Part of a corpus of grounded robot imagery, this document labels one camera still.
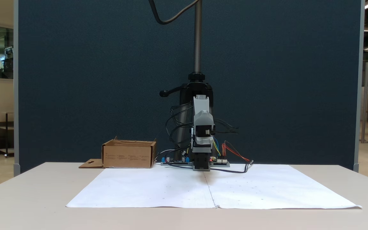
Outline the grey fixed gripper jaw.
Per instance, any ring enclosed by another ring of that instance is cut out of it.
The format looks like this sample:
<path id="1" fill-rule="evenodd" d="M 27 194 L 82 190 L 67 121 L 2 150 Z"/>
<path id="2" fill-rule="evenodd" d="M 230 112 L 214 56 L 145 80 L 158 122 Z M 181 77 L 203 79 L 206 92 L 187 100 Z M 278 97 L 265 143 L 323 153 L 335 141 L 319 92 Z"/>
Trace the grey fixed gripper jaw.
<path id="1" fill-rule="evenodd" d="M 210 113 L 209 97 L 196 95 L 193 98 L 193 125 L 194 126 L 213 126 L 213 115 Z"/>

